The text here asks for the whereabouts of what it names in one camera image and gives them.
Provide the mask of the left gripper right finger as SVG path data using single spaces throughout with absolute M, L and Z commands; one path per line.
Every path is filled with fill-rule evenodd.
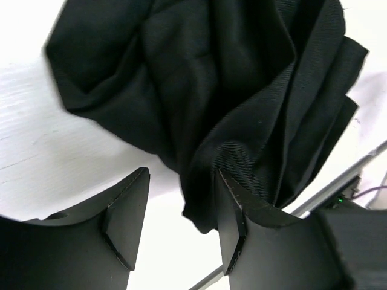
M 216 172 L 223 273 L 231 289 L 352 289 L 322 216 L 300 219 Z

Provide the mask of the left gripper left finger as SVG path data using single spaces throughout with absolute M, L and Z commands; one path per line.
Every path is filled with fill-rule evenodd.
M 135 269 L 150 174 L 116 185 L 46 219 L 1 218 L 2 289 L 126 289 Z

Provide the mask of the black skirt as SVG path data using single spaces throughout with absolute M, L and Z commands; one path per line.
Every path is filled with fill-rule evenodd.
M 283 208 L 357 105 L 368 50 L 339 1 L 67 1 L 45 46 L 65 109 L 158 156 L 217 227 L 216 171 Z

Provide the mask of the aluminium front rail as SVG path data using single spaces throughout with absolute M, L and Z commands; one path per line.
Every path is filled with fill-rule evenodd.
M 298 205 L 293 211 L 290 212 L 290 214 L 301 218 L 306 212 L 312 212 L 314 209 L 318 208 L 318 206 L 329 200 L 341 187 L 351 181 L 360 172 L 361 169 L 367 166 L 385 150 L 386 141 L 359 159 L 356 163 L 341 173 L 337 178 L 333 179 L 329 184 L 319 190 L 312 197 L 307 199 L 301 205 Z M 220 266 L 211 272 L 208 276 L 199 281 L 196 285 L 191 287 L 191 289 L 207 289 L 209 286 L 219 281 L 223 276 L 223 268 Z

